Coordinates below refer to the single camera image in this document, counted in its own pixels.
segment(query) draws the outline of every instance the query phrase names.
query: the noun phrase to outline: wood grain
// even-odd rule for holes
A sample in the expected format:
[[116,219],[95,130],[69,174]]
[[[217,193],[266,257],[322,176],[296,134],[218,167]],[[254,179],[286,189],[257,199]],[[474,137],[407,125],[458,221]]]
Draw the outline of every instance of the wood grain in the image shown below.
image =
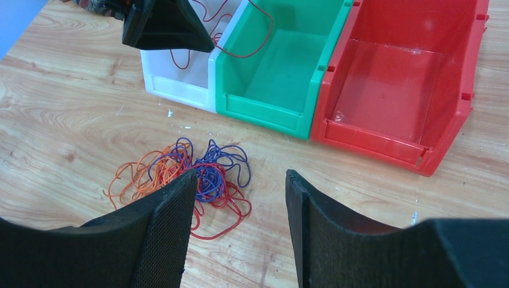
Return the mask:
[[[179,136],[201,154],[211,134],[248,152],[253,213],[220,239],[191,239],[182,287],[297,286],[286,169],[398,227],[415,211],[419,221],[509,217],[509,3],[492,0],[490,15],[474,111],[435,176],[424,178],[149,95],[139,52],[121,45],[121,22],[50,1],[0,63],[0,215],[39,229],[78,226],[113,210],[101,191],[120,164]],[[210,211],[202,234],[233,221]]]

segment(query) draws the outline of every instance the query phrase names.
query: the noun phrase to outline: wooden floor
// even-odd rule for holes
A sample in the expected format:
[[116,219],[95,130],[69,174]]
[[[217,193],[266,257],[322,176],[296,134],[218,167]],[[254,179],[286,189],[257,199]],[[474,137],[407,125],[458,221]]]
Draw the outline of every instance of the wooden floor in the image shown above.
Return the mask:
[[[398,227],[411,225],[414,212],[418,221],[509,217],[509,2],[491,0],[490,15],[474,111],[424,178],[149,95],[139,51],[120,43],[121,22],[50,1],[0,63],[0,216],[40,229],[78,226],[113,211],[101,191],[120,164],[179,136],[201,154],[212,135],[250,156],[253,213],[220,239],[191,239],[183,287],[297,286],[286,169]],[[208,214],[202,234],[232,221]]]

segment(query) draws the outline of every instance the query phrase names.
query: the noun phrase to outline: red plastic container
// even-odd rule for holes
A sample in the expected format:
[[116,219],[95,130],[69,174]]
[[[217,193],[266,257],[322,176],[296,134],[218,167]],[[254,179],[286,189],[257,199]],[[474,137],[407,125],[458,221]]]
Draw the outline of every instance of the red plastic container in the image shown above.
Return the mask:
[[311,139],[432,176],[471,111],[489,0],[356,0]]

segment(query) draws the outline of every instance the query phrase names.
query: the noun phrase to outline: plastic bin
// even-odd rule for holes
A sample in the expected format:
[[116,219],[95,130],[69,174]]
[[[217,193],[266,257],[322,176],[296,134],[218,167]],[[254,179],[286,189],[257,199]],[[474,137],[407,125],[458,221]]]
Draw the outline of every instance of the plastic bin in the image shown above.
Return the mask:
[[[216,32],[223,33],[218,44],[224,45],[247,6],[247,0],[228,0],[217,17],[207,22],[203,21],[203,17],[206,20],[212,18],[225,0],[201,2],[207,8],[207,15],[202,6],[190,0],[207,31],[214,30],[213,35]],[[226,13],[233,17],[221,17]],[[175,62],[170,50],[141,51],[145,89],[150,94],[215,113],[214,90],[209,89],[209,86],[215,84],[216,50],[211,53],[191,51],[189,65],[185,70],[176,65],[181,68],[187,65],[189,50],[173,50]]]
[[471,111],[488,3],[355,1],[311,138],[432,176]]
[[[351,8],[351,0],[254,0],[272,15],[264,47],[248,58],[221,52],[216,64],[216,104],[222,115],[307,139],[324,70]],[[248,5],[224,48],[255,51],[270,18]]]

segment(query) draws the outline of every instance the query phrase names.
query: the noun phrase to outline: wooden table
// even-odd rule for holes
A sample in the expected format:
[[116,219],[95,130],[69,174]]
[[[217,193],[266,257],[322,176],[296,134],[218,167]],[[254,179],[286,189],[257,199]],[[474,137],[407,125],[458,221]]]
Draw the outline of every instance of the wooden table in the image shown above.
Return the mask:
[[[250,156],[253,212],[220,239],[191,238],[183,287],[297,286],[286,169],[398,227],[411,225],[414,212],[419,221],[509,217],[509,2],[492,0],[490,15],[474,111],[424,178],[149,95],[139,51],[120,42],[121,22],[50,1],[0,64],[0,215],[39,229],[78,226],[113,211],[102,190],[120,164],[179,136],[202,154],[212,135]],[[202,234],[232,221],[211,211]]]

